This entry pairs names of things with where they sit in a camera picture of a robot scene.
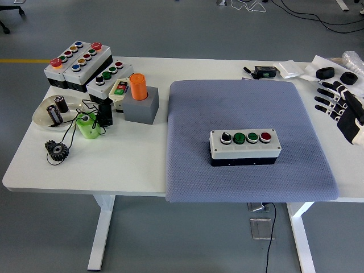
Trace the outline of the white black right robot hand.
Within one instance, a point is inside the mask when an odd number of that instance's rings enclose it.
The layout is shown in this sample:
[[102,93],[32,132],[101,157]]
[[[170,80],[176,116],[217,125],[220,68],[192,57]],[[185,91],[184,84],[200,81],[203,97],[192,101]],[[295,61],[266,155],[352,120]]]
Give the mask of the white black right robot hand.
[[363,99],[354,95],[339,81],[323,81],[315,96],[315,108],[333,119],[345,139],[363,146]]

